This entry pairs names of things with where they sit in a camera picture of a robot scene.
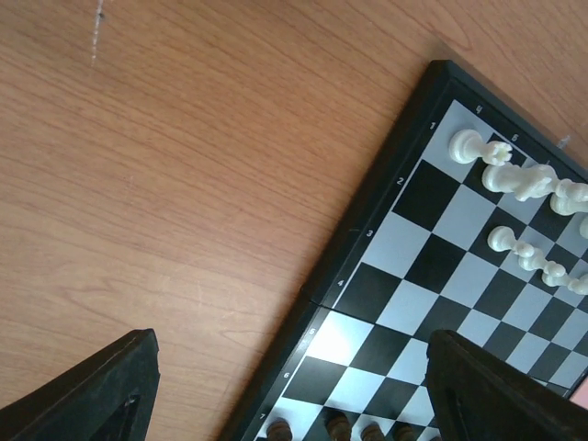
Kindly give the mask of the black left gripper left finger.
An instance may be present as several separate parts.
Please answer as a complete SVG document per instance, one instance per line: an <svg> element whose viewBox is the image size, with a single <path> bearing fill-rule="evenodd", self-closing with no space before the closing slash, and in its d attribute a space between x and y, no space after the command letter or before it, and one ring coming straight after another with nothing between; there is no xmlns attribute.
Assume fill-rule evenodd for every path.
<svg viewBox="0 0 588 441"><path fill-rule="evenodd" d="M153 329L136 329L1 409L3 440L144 440L158 390Z"/></svg>

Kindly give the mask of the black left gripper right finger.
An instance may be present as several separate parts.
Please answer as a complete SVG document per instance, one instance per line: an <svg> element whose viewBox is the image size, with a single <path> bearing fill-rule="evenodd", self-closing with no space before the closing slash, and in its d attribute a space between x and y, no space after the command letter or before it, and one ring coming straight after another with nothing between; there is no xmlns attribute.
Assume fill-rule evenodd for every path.
<svg viewBox="0 0 588 441"><path fill-rule="evenodd" d="M585 440L587 411L450 330L431 333L425 383L444 440Z"/></svg>

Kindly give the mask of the white pawn chess piece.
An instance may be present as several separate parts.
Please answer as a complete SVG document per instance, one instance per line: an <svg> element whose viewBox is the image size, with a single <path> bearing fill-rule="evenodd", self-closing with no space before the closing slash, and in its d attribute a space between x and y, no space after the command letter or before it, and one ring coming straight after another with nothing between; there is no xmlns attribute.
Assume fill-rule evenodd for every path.
<svg viewBox="0 0 588 441"><path fill-rule="evenodd" d="M507 226L497 226L487 238L487 244L495 252L513 252L528 258L535 253L535 247L515 237L514 231Z"/></svg>
<svg viewBox="0 0 588 441"><path fill-rule="evenodd" d="M526 271L541 270L543 272L543 267L547 261L544 253L538 248L535 249L532 255L527 257L520 256L518 258L518 264Z"/></svg>
<svg viewBox="0 0 588 441"><path fill-rule="evenodd" d="M553 261L547 261L543 267L542 281L550 287L568 287L573 281L564 266Z"/></svg>
<svg viewBox="0 0 588 441"><path fill-rule="evenodd" d="M568 290L578 295L586 296L588 294L588 275L573 278L568 284Z"/></svg>

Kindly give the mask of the white bishop chess piece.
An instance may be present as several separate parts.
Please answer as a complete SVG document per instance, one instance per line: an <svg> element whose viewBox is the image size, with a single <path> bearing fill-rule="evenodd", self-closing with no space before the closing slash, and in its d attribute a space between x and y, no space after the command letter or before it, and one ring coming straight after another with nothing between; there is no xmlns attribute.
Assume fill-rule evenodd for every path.
<svg viewBox="0 0 588 441"><path fill-rule="evenodd" d="M550 198L551 209L559 215L570 216L587 212L587 185L561 179Z"/></svg>

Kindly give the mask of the white knight chess piece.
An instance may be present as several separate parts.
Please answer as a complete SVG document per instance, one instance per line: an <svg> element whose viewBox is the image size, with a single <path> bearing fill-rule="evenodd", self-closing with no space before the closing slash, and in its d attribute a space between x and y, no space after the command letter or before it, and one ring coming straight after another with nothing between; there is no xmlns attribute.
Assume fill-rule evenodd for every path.
<svg viewBox="0 0 588 441"><path fill-rule="evenodd" d="M489 165L482 174L483 186L494 193L513 193L514 198L525 202L529 198L543 198L553 191L558 180L549 165L536 164L528 168L505 163Z"/></svg>

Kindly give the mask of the white rook chess piece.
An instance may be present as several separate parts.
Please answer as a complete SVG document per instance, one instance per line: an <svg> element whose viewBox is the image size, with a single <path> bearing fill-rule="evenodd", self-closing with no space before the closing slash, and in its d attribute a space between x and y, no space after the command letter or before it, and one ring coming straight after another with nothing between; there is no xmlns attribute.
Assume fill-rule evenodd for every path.
<svg viewBox="0 0 588 441"><path fill-rule="evenodd" d="M512 158L512 146L504 141L485 142L475 130L460 130L450 140L448 153L459 164L481 159L488 165L502 166Z"/></svg>

